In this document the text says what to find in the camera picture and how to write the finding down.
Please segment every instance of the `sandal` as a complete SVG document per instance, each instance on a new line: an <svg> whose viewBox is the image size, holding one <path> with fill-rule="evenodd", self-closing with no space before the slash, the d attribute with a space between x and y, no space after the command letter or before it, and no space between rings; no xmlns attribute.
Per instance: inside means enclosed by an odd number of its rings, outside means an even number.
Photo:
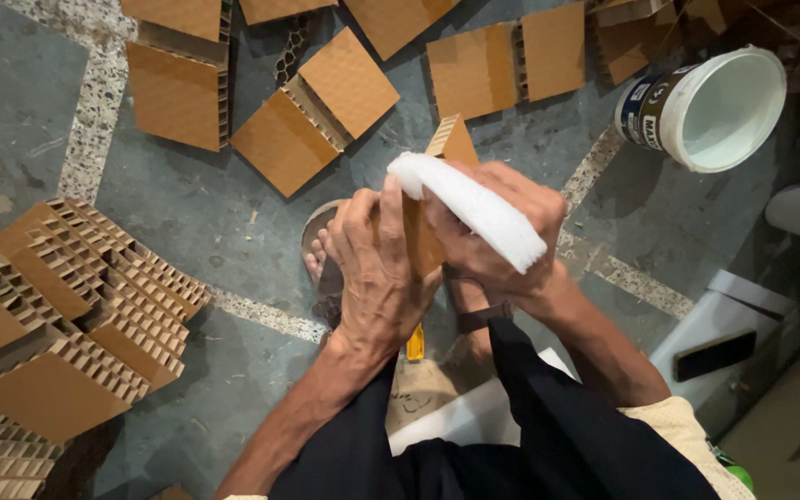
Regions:
<svg viewBox="0 0 800 500"><path fill-rule="evenodd" d="M466 279L468 281L477 283L473 278L462 276L458 269L450 266L449 264L444 264L444 280L446 280L447 283L446 290L449 293L450 303L453 310L456 310L456 304L459 302L456 300L457 297L452 291L452 286L449 285L449 280L456 279ZM489 294L486 294L486 300L487 302L490 302ZM471 332L487 327L487 320L490 318L499 317L508 319L514 318L514 307L511 305L511 302L502 301L499 304L487 307L480 311L469 313L458 312L458 310L456 310L456 327L458 328L460 335L467 335Z"/></svg>
<svg viewBox="0 0 800 500"><path fill-rule="evenodd" d="M335 218L338 213L339 204L344 201L337 199L320 206L315 210L307 222L304 224L304 230L301 232L301 260L305 260L305 256L313 253L314 240L318 238L317 233L320 230L326 229L326 224ZM341 268L329 256L323 262L323 273L320 275L320 280L317 282L310 272L310 268L305 263L307 269L307 277L310 278L311 284L316 284L317 303L311 308L311 312L318 318L326 320L326 324L333 330L338 327L341 322L341 290L344 288L344 278L341 276ZM321 345L328 341L328 335L324 335Z"/></svg>

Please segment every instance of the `gray floor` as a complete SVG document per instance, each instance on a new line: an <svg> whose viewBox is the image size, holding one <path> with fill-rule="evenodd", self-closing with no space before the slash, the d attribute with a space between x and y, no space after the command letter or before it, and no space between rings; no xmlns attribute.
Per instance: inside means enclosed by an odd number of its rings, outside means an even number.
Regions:
<svg viewBox="0 0 800 500"><path fill-rule="evenodd" d="M210 153L137 131L128 88L97 206L196 278L310 318L312 293L298 258L303 222L326 201L378 187L387 163L402 151L424 150L436 129L424 44L561 3L461 2L381 63L402 99L289 199L230 150ZM349 22L344 10L328 12L308 57ZM234 129L275 89L272 67L284 28L275 22L235 29ZM58 140L69 134L86 59L82 47L0 6L0 195L12 204L0 212L0 228L55 194L66 148ZM590 51L587 68L587 84L577 92L470 120L481 158L508 160L539 182L563 187L610 122L619 96L619 88L596 81ZM743 165L696 175L625 145L566 229L608 245L622 261L693 299L718 269L799 298L800 238L769 228L762 218L773 192L800 181L800 154L791 146L782 126ZM593 274L583 277L581 287L648 353L676 324ZM537 347L558 347L541 325L523 314L518 321ZM425 330L428 358L443 358L453 335L443 293ZM208 497L316 354L311 343L220 310L200 313L191 332L183 377L124 415L117 447L95 480L95 496L147 498L182 481L195 497Z"/></svg>

